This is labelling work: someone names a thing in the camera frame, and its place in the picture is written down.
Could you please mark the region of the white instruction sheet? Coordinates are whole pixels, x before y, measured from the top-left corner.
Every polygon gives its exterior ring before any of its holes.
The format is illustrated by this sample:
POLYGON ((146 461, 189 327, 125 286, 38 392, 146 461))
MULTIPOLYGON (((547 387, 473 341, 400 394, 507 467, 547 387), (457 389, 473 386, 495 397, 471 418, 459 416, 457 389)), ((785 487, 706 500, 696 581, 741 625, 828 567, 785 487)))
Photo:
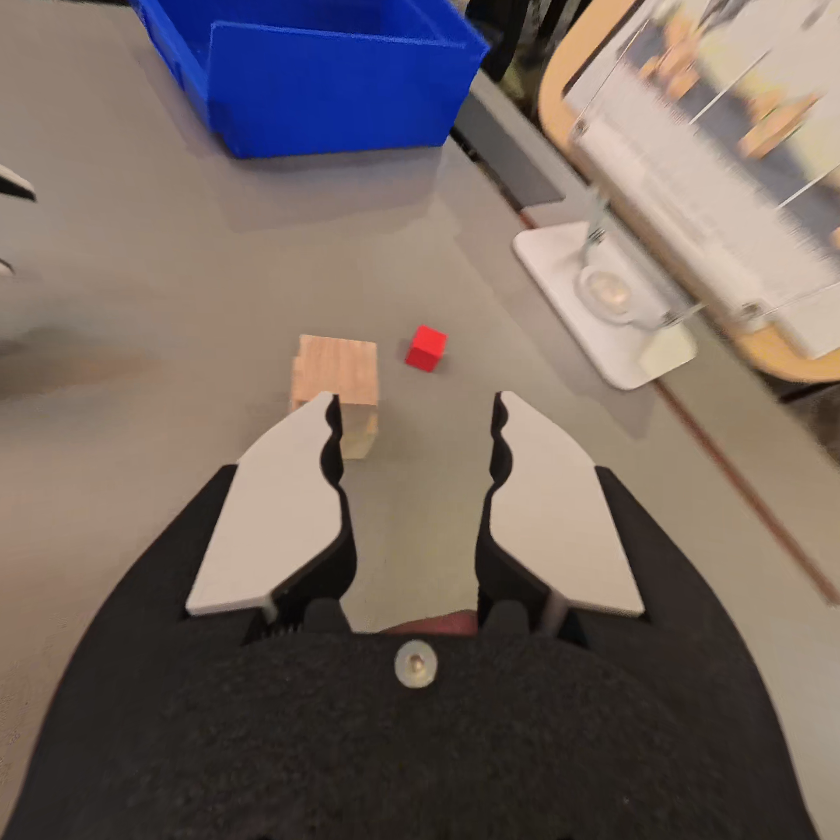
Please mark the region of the white instruction sheet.
POLYGON ((576 142, 725 318, 839 345, 838 2, 642 2, 573 83, 576 142))

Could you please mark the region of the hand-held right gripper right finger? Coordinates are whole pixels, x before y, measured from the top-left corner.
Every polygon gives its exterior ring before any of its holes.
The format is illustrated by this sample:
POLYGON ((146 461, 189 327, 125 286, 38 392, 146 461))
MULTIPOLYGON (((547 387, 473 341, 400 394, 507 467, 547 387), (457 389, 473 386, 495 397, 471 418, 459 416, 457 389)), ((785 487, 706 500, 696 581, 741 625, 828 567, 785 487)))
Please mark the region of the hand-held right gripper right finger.
POLYGON ((594 460, 511 391, 494 398, 491 485, 476 542, 479 604, 529 621, 571 608, 636 618, 644 603, 594 460))

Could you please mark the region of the red wooden cube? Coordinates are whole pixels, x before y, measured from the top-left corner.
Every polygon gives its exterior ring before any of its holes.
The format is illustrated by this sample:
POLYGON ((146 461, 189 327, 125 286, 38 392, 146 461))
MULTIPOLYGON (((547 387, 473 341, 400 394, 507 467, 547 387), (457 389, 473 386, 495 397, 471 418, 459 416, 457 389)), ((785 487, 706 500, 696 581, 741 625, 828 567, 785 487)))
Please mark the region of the red wooden cube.
POLYGON ((445 356, 447 342, 446 332, 421 324, 409 343, 405 364, 426 373, 434 372, 445 356))

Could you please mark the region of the blue plastic bin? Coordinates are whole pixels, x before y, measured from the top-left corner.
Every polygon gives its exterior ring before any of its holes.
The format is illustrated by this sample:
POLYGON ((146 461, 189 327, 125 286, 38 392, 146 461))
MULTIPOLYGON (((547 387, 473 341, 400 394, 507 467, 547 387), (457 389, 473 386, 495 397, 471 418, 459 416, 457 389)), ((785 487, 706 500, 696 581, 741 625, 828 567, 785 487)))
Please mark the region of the blue plastic bin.
POLYGON ((440 146, 489 50, 448 1, 130 5, 238 159, 440 146))

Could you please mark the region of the large wooden cube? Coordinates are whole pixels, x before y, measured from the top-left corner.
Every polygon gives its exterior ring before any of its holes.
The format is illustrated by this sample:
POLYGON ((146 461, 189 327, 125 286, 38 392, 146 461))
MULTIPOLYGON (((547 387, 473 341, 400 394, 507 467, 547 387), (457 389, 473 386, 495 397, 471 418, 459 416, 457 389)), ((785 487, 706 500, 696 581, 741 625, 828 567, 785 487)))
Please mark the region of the large wooden cube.
POLYGON ((343 460, 361 460, 371 452, 379 432, 377 404, 341 402, 343 460))

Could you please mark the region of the medium wooden cube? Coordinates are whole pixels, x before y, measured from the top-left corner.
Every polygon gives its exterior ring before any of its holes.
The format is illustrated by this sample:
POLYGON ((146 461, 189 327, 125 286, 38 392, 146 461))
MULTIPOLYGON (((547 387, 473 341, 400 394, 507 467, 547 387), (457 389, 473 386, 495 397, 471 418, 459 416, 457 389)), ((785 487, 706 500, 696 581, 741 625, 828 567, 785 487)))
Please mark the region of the medium wooden cube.
POLYGON ((377 362, 376 343, 302 334, 291 364, 290 410, 321 392, 338 396, 343 406, 378 407, 377 362))

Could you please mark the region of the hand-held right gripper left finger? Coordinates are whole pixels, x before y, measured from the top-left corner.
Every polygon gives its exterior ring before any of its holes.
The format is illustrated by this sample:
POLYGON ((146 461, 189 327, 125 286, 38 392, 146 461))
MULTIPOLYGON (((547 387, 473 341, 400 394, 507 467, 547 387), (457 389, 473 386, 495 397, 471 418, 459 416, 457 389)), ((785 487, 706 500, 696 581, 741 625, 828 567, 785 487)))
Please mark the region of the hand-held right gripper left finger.
POLYGON ((189 616, 259 609, 300 621, 311 601, 349 590, 357 553, 342 436, 339 398, 321 392, 246 450, 186 598, 189 616))

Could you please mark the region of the wooden display board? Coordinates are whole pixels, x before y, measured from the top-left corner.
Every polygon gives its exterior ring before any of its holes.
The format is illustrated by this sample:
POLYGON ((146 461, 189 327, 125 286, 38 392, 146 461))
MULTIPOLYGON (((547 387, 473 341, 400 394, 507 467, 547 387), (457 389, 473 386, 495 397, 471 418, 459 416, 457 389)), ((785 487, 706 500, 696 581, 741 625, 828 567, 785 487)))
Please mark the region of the wooden display board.
POLYGON ((786 341, 775 326, 744 332, 730 323, 721 308, 708 297, 685 262, 666 244, 647 219, 639 214, 616 184, 574 144, 574 126, 579 111, 566 100, 577 77, 603 52, 607 41, 628 25, 643 2, 594 1, 556 47, 543 73, 537 106, 541 128, 547 139, 585 179, 604 187, 617 219, 628 229, 655 264, 665 270, 677 288, 692 292, 707 304, 707 316, 732 344, 740 359, 756 371, 784 382, 819 384, 838 382, 839 351, 807 360, 786 341))

